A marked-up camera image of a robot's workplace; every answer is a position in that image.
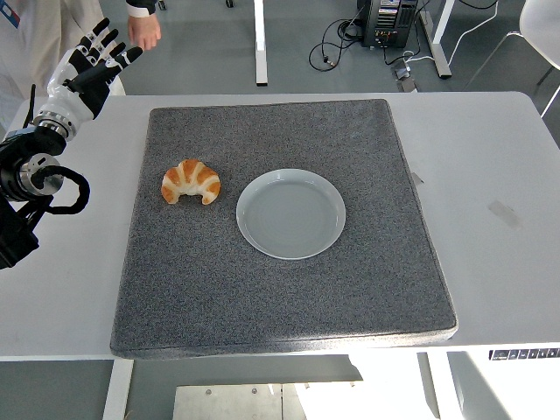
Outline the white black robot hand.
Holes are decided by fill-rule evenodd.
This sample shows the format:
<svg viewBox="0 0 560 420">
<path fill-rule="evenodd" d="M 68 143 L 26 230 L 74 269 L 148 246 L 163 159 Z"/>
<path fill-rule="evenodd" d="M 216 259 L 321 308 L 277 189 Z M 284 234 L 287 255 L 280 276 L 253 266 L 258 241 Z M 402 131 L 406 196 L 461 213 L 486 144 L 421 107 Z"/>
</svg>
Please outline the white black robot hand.
<svg viewBox="0 0 560 420">
<path fill-rule="evenodd" d="M 143 54 L 140 47 L 117 44 L 118 30 L 109 25 L 105 17 L 66 51 L 48 82 L 43 113 L 64 116 L 74 126 L 100 114 L 117 76 Z"/>
</svg>

